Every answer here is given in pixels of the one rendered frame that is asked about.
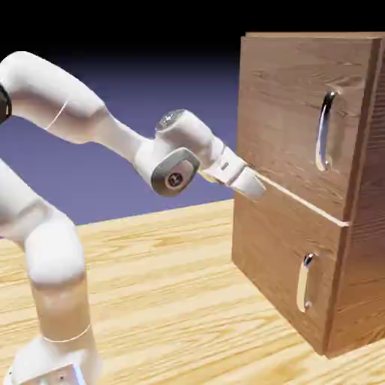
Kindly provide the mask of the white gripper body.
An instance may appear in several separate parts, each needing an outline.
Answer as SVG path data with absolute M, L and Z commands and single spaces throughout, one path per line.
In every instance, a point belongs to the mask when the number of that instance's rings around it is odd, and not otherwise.
M 265 187 L 256 172 L 248 166 L 229 184 L 229 187 L 252 201 L 261 199 L 265 193 Z

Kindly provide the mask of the large wooden cabinet door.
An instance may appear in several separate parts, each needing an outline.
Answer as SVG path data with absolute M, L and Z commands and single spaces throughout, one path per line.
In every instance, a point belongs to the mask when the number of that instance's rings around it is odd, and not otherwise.
M 346 221 L 383 53 L 378 34 L 249 34 L 241 41 L 238 152 L 262 175 Z M 315 165 L 325 94 L 329 168 Z

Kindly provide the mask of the small wooden cabinet door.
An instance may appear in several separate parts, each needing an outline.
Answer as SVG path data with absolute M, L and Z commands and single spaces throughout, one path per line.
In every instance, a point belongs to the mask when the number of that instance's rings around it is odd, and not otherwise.
M 335 299 L 335 278 L 347 227 L 267 186 L 253 202 L 235 196 L 232 261 L 318 354 L 326 353 Z M 299 267 L 314 253 L 302 313 L 296 304 Z

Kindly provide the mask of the brown wooden cabinet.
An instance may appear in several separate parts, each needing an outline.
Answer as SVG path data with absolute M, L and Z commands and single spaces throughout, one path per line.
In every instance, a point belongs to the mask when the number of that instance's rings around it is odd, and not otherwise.
M 350 218 L 339 220 L 262 175 L 260 180 L 339 226 L 347 227 L 335 278 L 335 299 L 326 353 L 339 356 L 385 338 L 385 32 L 249 32 L 249 34 L 378 34 L 378 64 L 371 110 L 362 137 Z

